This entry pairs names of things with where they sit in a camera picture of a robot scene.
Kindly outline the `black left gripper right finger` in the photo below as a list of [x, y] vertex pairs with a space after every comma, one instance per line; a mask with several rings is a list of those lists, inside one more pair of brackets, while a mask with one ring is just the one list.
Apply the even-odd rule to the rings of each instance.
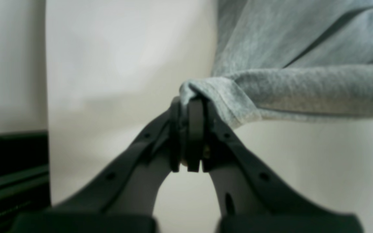
[[362, 233], [359, 219], [291, 188], [244, 146], [206, 99], [187, 105], [188, 171], [209, 173], [221, 211], [219, 233]]

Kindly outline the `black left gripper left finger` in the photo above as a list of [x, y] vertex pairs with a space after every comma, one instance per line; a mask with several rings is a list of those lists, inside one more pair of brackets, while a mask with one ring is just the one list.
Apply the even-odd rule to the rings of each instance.
[[13, 233], [155, 233], [157, 193], [179, 171], [180, 100], [151, 121], [91, 182], [60, 204], [21, 214]]

